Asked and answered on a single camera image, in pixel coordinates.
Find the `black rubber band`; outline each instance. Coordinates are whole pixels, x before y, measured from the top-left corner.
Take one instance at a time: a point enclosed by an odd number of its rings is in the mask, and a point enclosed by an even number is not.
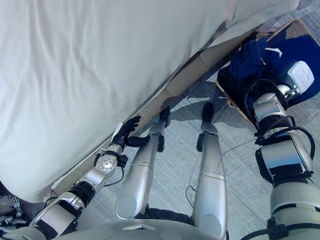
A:
[[[115,151],[106,151],[105,154],[109,154],[109,155],[112,155],[112,156],[115,156],[116,159],[118,160],[120,158],[120,155],[118,153],[116,153]]]

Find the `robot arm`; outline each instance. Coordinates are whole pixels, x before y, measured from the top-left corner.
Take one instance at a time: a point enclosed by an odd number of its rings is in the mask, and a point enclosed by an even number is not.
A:
[[[121,155],[125,146],[141,147],[149,138],[128,137],[138,126],[140,117],[134,117],[119,128],[107,150],[97,155],[94,167],[88,171],[71,189],[62,193],[50,205],[44,208],[29,224],[29,228],[18,231],[27,239],[34,234],[44,239],[73,232],[78,218],[94,196],[104,187],[117,166],[124,167],[128,158]]]
[[[320,191],[310,179],[314,173],[315,142],[311,134],[297,127],[294,118],[285,111],[286,100],[307,89],[299,88],[302,85],[299,81],[303,79],[291,75],[289,84],[274,85],[274,91],[265,92],[253,103],[254,117],[250,120],[257,129],[256,144],[261,146],[255,153],[256,161],[261,176],[273,185],[271,218],[267,229],[253,232],[243,240],[258,239],[255,237],[262,234],[268,234],[272,240],[319,237]],[[253,85],[258,82],[263,84],[268,80],[258,80]],[[308,136],[310,153],[298,131]]]

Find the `white bed sheet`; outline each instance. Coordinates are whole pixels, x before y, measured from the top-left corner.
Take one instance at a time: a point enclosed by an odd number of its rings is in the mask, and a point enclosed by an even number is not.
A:
[[[40,202],[222,23],[230,31],[215,43],[297,5],[0,0],[0,181],[19,198]]]

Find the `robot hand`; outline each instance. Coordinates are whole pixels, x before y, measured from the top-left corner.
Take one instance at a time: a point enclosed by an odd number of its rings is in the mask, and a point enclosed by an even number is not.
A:
[[[131,119],[129,119],[125,124],[121,126],[119,131],[114,135],[114,137],[111,140],[111,144],[118,144],[123,149],[125,146],[133,147],[133,148],[140,148],[147,144],[147,142],[150,139],[150,136],[146,137],[137,137],[137,136],[131,136],[129,137],[129,134],[131,132],[134,132],[136,130],[136,127],[138,127],[138,123],[140,121],[140,116],[135,116]]]

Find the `silver metal panel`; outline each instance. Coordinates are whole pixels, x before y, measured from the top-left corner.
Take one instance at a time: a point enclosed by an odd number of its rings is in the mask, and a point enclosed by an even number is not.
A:
[[[268,170],[284,165],[300,164],[302,170],[305,171],[292,140],[262,146],[261,154]]]
[[[42,216],[41,220],[52,227],[59,236],[71,223],[73,223],[77,219],[70,212],[66,211],[62,206],[60,206],[59,204],[55,204]]]
[[[272,115],[287,116],[275,93],[266,93],[253,103],[254,113],[259,123],[262,119]]]
[[[289,131],[288,134],[290,135],[294,147],[299,154],[299,157],[302,161],[302,164],[307,171],[313,171],[313,164],[312,159],[310,157],[310,153],[306,150],[303,142],[301,141],[300,137],[298,136],[298,133],[296,130]]]
[[[131,219],[110,222],[84,231],[76,231],[58,240],[217,240],[189,224],[155,219]]]
[[[120,219],[132,219],[144,213],[149,200],[158,144],[159,136],[152,134],[147,145],[141,147],[135,155],[115,204],[115,213]]]

